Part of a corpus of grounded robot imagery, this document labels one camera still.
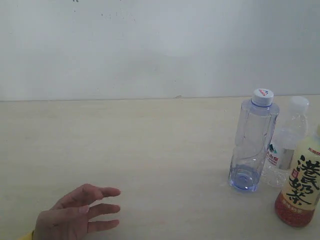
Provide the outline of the person's bare hand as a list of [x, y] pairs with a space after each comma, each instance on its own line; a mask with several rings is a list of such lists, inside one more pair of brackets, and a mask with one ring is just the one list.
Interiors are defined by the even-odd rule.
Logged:
[[107, 231], [119, 225], [119, 220], [91, 221], [107, 214], [116, 214], [119, 205], [96, 201], [117, 197], [121, 191], [113, 187], [83, 184], [63, 196], [51, 209], [42, 211], [32, 234], [33, 240], [82, 240], [87, 234]]

